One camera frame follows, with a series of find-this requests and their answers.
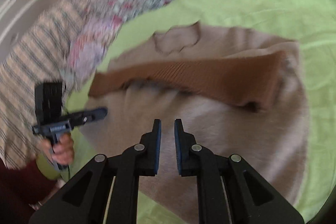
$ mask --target person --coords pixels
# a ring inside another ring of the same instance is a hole
[[[42,140],[40,147],[44,155],[38,155],[19,170],[6,168],[0,160],[0,219],[3,224],[28,223],[35,211],[31,205],[44,200],[55,189],[57,177],[44,175],[40,167],[43,160],[46,162],[47,158],[68,165],[74,159],[70,133],[62,135],[60,142],[54,145],[53,155],[49,153],[51,144],[48,140]]]

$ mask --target hand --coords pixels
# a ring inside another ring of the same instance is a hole
[[[54,154],[52,155],[49,153],[49,149],[51,148],[49,140],[42,140],[41,147],[44,154],[51,161],[55,160],[59,164],[68,165],[74,160],[74,142],[71,139],[70,133],[65,133],[61,136],[59,142],[53,147]]]

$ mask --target wall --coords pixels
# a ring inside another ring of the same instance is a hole
[[[57,0],[0,0],[0,62],[11,47],[38,18]]]

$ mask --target bed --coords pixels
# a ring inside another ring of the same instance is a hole
[[[74,4],[79,0],[62,1],[65,4],[68,2]],[[81,7],[85,6],[84,2],[87,0],[80,1]],[[56,11],[61,8],[64,9],[58,4]],[[305,222],[308,222],[319,212],[336,184],[334,175],[336,153],[333,149],[333,143],[336,141],[335,12],[336,0],[174,0],[162,8],[139,15],[125,23],[108,51],[104,53],[104,59],[98,70],[106,71],[111,58],[118,57],[126,50],[139,45],[157,30],[166,31],[174,25],[188,25],[197,21],[213,26],[254,28],[298,40],[305,69],[304,83],[311,122],[308,164],[300,197],[294,206],[304,217]],[[71,25],[78,25],[75,32],[68,34],[71,36],[67,39],[71,51],[71,41],[80,33],[85,20],[84,16],[77,20],[70,19],[63,15],[61,23],[66,32],[67,28],[71,29]],[[54,29],[60,36],[64,35],[59,31],[59,25],[55,24]],[[63,66],[64,56],[57,58]],[[55,73],[52,79],[59,77],[60,74]],[[73,92],[68,98],[66,102],[68,111],[84,107],[92,79],[93,76],[90,75],[80,91]],[[73,131],[72,136],[76,154],[70,168],[71,176],[96,154],[78,129]],[[63,177],[67,179],[68,173],[66,172]],[[138,223],[183,223],[183,221],[140,193]]]

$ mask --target striped cardigan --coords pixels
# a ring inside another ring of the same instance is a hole
[[[88,0],[59,0],[44,11],[0,66],[0,158],[9,168],[26,165],[38,152],[34,88],[62,79],[70,42],[86,22]]]

